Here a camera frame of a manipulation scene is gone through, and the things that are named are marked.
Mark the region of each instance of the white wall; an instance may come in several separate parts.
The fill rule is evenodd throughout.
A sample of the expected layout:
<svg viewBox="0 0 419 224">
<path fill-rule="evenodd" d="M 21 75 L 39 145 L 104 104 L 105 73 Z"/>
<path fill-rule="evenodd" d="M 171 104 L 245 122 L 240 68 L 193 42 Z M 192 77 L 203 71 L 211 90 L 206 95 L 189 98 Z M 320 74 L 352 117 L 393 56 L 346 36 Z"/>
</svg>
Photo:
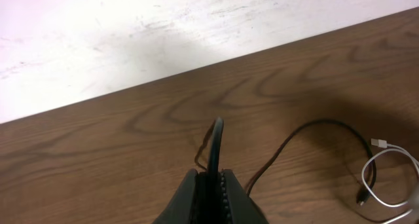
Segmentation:
<svg viewBox="0 0 419 224">
<path fill-rule="evenodd" d="M 0 122 L 419 6 L 419 0 L 0 0 Z"/>
</svg>

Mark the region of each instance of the cable plug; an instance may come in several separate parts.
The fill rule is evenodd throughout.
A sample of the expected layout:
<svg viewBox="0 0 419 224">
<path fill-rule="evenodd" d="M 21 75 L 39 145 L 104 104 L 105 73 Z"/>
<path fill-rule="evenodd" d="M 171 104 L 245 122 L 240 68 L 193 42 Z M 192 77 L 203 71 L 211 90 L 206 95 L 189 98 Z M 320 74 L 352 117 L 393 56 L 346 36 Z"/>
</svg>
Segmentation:
<svg viewBox="0 0 419 224">
<path fill-rule="evenodd" d="M 371 145 L 378 146 L 379 148 L 387 148 L 388 144 L 385 140 L 371 139 Z"/>
<path fill-rule="evenodd" d="M 356 196 L 356 203 L 362 206 L 364 203 L 366 203 L 370 196 L 370 192 L 365 187 L 362 187 Z"/>
</svg>

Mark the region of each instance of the white cable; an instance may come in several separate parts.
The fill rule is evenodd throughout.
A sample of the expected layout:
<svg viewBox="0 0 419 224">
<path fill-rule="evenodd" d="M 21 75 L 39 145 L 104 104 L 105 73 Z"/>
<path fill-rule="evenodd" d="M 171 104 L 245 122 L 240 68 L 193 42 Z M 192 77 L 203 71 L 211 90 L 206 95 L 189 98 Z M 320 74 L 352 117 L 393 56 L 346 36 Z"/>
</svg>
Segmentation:
<svg viewBox="0 0 419 224">
<path fill-rule="evenodd" d="M 367 184 L 367 182 L 365 181 L 365 177 L 364 177 L 364 175 L 365 175 L 365 169 L 368 167 L 368 165 L 374 160 L 374 159 L 376 159 L 378 156 L 380 156 L 380 155 L 382 155 L 382 154 L 384 154 L 384 153 L 387 153 L 387 152 L 391 152 L 391 151 L 394 151 L 394 152 L 398 152 L 398 153 L 402 153 L 402 154 L 404 154 L 404 155 L 406 155 L 406 156 L 408 156 L 411 160 L 412 160 L 412 162 L 413 162 L 413 164 L 414 164 L 414 167 L 416 168 L 416 172 L 418 173 L 418 177 L 419 177 L 419 161 L 417 161 L 409 152 L 407 152 L 407 150 L 406 149 L 404 149 L 404 148 L 402 148 L 402 147 L 400 147 L 400 146 L 397 146 L 397 145 L 392 145 L 392 144 L 388 144 L 385 140 L 376 140 L 376 139 L 371 139 L 371 144 L 372 145 L 375 145 L 375 146 L 378 146 L 378 147 L 380 147 L 380 148 L 387 148 L 387 147 L 391 147 L 391 149 L 385 149 L 385 150 L 383 150 L 383 151 L 381 151 L 381 152 L 379 152 L 379 153 L 377 153 L 376 155 L 374 155 L 371 159 L 369 159 L 366 163 L 365 163 L 365 165 L 364 165 L 364 167 L 362 168 L 362 172 L 361 172 L 361 174 L 362 174 L 362 176 L 361 176 L 361 178 L 362 178 L 362 182 L 363 182 L 363 184 L 364 184 L 364 186 L 365 186 L 365 188 L 370 192 L 370 194 L 379 202 L 379 203 L 381 203 L 382 205 L 384 205 L 384 206 L 387 206 L 387 207 L 390 207 L 390 208 L 397 208 L 397 207 L 400 207 L 400 206 L 403 206 L 403 205 L 405 205 L 405 204 L 407 204 L 407 200 L 406 201 L 403 201 L 403 202 L 401 202 L 401 203 L 399 203 L 399 204 L 388 204 L 388 203 L 386 203 L 386 202 L 384 202 L 384 201 L 382 201 L 381 199 L 379 199 L 376 195 L 375 195 L 375 193 L 370 189 L 370 187 L 368 186 L 368 184 Z M 382 224 L 388 224 L 388 223 L 391 223 L 391 222 L 393 222 L 393 221 L 396 221 L 396 220 L 398 220 L 398 219 L 401 219 L 402 217 L 405 217 L 405 216 L 407 216 L 407 215 L 409 215 L 410 213 L 412 212 L 412 210 L 410 209 L 410 210 L 408 210 L 408 211 L 406 211 L 406 212 L 404 212 L 404 213 L 402 213 L 401 215 L 398 215 L 398 216 L 396 216 L 396 217 L 394 217 L 394 218 L 392 218 L 392 219 L 390 219 L 390 220 L 388 220 L 388 221 L 385 221 L 385 222 L 383 222 Z"/>
</svg>

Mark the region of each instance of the white usb cable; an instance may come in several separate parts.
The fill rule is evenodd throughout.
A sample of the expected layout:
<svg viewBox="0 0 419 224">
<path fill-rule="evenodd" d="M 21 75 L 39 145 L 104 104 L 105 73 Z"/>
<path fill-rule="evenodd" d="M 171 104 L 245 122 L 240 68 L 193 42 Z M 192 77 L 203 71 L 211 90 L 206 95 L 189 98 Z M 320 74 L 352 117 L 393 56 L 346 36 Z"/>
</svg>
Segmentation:
<svg viewBox="0 0 419 224">
<path fill-rule="evenodd" d="M 389 144 L 389 143 L 387 143 L 387 141 L 385 141 L 385 140 L 376 140 L 376 139 L 371 139 L 371 145 L 375 145 L 375 146 L 378 146 L 378 147 L 380 147 L 380 148 L 384 148 L 385 150 L 383 150 L 383 151 L 381 151 L 381 152 L 379 152 L 379 153 L 377 153 L 376 155 L 374 155 L 371 159 L 369 159 L 368 161 L 367 161 L 367 163 L 365 163 L 365 165 L 364 165 L 364 167 L 362 168 L 362 172 L 361 172 L 361 174 L 362 174 L 362 176 L 361 176 L 361 178 L 362 178 L 362 182 L 363 182 L 363 184 L 364 184 L 364 186 L 365 186 L 365 188 L 370 192 L 370 194 L 379 202 L 379 203 L 381 203 L 382 205 L 384 205 L 384 206 L 387 206 L 387 207 L 390 207 L 390 208 L 397 208 L 397 207 L 400 207 L 400 206 L 403 206 L 403 205 L 405 205 L 405 204 L 407 204 L 407 200 L 406 201 L 403 201 L 403 202 L 401 202 L 401 203 L 399 203 L 399 204 L 388 204 L 388 203 L 386 203 L 386 202 L 384 202 L 384 201 L 382 201 L 381 199 L 379 199 L 375 194 L 374 194 L 374 192 L 369 188 L 369 186 L 368 186 L 368 184 L 367 184 L 367 182 L 365 181 L 365 177 L 364 177 L 364 173 L 365 173 L 365 169 L 368 167 L 368 165 L 374 160 L 374 159 L 376 159 L 378 156 L 380 156 L 380 155 L 382 155 L 382 154 L 384 154 L 384 153 L 387 153 L 387 152 L 391 152 L 391 151 L 394 151 L 394 152 L 399 152 L 399 153 L 402 153 L 402 154 L 404 154 L 404 155 L 406 155 L 406 156 L 408 156 L 411 160 L 412 160 L 412 162 L 413 162 L 413 164 L 414 164 L 414 167 L 416 168 L 416 172 L 418 173 L 418 177 L 419 177 L 419 162 L 409 153 L 409 152 L 407 152 L 404 148 L 402 148 L 402 147 L 400 147 L 400 146 L 397 146 L 397 145 L 392 145 L 392 144 Z M 408 210 L 408 211 L 406 211 L 406 212 L 404 212 L 404 213 L 402 213 L 401 215 L 398 215 L 398 216 L 396 216 L 396 217 L 394 217 L 394 218 L 392 218 L 392 219 L 390 219 L 390 220 L 388 220 L 388 221 L 386 221 L 386 222 L 383 222 L 382 224 L 388 224 L 388 223 L 391 223 L 391 222 L 393 222 L 393 221 L 396 221 L 396 220 L 398 220 L 398 219 L 401 219 L 402 217 L 405 217 L 405 216 L 407 216 L 407 215 L 409 215 L 410 213 L 412 212 L 412 210 L 410 209 L 410 210 Z"/>
</svg>

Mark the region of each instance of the brown wood surface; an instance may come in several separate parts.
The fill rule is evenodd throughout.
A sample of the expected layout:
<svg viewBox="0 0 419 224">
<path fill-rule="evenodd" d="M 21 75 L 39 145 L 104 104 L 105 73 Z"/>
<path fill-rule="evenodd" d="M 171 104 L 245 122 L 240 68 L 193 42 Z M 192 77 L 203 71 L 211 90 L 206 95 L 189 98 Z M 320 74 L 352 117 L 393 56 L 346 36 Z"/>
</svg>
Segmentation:
<svg viewBox="0 0 419 224">
<path fill-rule="evenodd" d="M 218 115 L 220 167 L 242 185 L 294 128 L 322 117 L 419 157 L 418 64 L 412 9 L 2 124 L 0 223 L 150 223 Z M 271 223 L 368 223 L 403 211 L 355 204 L 365 161 L 347 131 L 308 128 L 251 196 Z M 389 154 L 377 165 L 377 194 L 406 198 L 409 161 Z"/>
</svg>

